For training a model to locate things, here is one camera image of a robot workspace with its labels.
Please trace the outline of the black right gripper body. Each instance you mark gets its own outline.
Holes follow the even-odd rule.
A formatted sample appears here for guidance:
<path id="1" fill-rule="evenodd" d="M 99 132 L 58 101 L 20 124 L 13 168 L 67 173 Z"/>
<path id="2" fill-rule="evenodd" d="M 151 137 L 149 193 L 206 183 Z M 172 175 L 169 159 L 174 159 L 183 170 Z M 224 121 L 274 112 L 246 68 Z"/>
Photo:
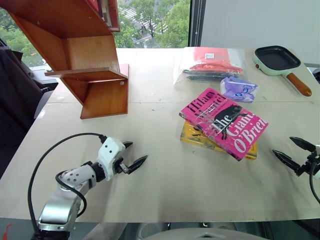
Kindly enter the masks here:
<path id="1" fill-rule="evenodd" d="M 311 176 L 314 176 L 317 172 L 318 172 L 318 154 L 317 154 L 317 151 L 315 150 L 307 157 L 306 162 L 295 171 L 295 174 L 298 177 L 303 173 L 307 173 Z"/>

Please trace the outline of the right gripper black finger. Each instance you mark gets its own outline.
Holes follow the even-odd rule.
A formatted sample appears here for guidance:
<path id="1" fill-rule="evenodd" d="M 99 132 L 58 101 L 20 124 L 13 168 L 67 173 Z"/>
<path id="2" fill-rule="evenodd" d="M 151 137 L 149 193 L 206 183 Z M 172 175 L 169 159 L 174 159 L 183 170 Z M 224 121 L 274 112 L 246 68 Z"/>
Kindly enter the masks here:
<path id="1" fill-rule="evenodd" d="M 314 152 L 316 150 L 316 146 L 302 138 L 296 136 L 290 136 L 290 140 L 292 140 L 298 147 L 302 148 L 303 150 Z"/>
<path id="2" fill-rule="evenodd" d="M 301 167 L 298 163 L 292 160 L 291 157 L 286 155 L 285 153 L 275 150 L 272 150 L 273 154 L 287 167 L 289 167 L 291 170 L 293 170 L 295 173 L 299 170 Z"/>

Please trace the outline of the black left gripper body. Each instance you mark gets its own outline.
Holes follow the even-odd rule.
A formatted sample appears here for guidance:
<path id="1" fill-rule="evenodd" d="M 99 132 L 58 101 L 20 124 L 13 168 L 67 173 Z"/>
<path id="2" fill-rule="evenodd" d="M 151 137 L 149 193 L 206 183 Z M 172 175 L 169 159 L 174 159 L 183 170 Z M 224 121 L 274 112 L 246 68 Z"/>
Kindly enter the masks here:
<path id="1" fill-rule="evenodd" d="M 123 157 L 119 157 L 113 162 L 112 170 L 114 174 L 125 173 L 129 175 L 132 172 L 131 169 L 125 165 Z"/>

